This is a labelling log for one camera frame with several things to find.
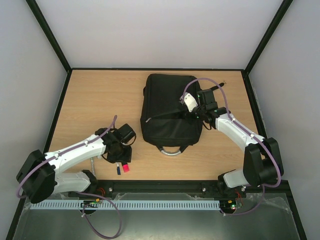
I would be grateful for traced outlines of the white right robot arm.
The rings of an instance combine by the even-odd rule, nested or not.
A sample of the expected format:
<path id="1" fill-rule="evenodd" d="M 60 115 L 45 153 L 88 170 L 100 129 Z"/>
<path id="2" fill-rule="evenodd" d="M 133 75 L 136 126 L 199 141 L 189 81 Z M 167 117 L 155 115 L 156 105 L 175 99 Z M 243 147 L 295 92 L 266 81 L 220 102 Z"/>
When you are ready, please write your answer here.
<path id="1" fill-rule="evenodd" d="M 210 89 L 196 97 L 185 92 L 180 102 L 190 114 L 231 139 L 244 153 L 243 167 L 218 176 L 218 191 L 229 196 L 236 187 L 266 184 L 277 187 L 284 174 L 278 142 L 258 135 L 240 123 L 226 107 L 218 107 Z"/>

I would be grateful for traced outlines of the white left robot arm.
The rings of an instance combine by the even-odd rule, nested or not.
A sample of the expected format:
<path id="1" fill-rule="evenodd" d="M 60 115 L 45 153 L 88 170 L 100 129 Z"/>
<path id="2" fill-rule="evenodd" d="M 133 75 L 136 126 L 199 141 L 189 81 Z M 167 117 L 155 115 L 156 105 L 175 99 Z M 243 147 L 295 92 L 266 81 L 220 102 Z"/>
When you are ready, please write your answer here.
<path id="1" fill-rule="evenodd" d="M 32 204 L 51 195 L 66 192 L 94 194 L 98 180 L 90 170 L 68 173 L 73 166 L 94 157 L 102 157 L 112 164 L 122 164 L 124 171 L 132 159 L 132 147 L 137 135 L 128 125 L 120 128 L 100 128 L 86 139 L 66 148 L 29 154 L 16 176 L 25 197 Z"/>

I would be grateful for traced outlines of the black student backpack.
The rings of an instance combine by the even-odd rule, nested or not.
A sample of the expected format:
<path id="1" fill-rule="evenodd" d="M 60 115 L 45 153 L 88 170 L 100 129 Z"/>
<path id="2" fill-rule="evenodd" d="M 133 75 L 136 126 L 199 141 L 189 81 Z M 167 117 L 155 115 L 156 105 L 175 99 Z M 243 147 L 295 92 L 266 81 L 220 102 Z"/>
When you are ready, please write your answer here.
<path id="1" fill-rule="evenodd" d="M 213 92 L 222 86 L 219 83 L 207 90 Z M 188 92 L 196 98 L 199 91 L 204 90 L 195 76 L 150 74 L 143 89 L 140 117 L 144 141 L 171 157 L 196 144 L 206 123 L 185 118 L 188 108 L 180 103 L 180 97 Z"/>

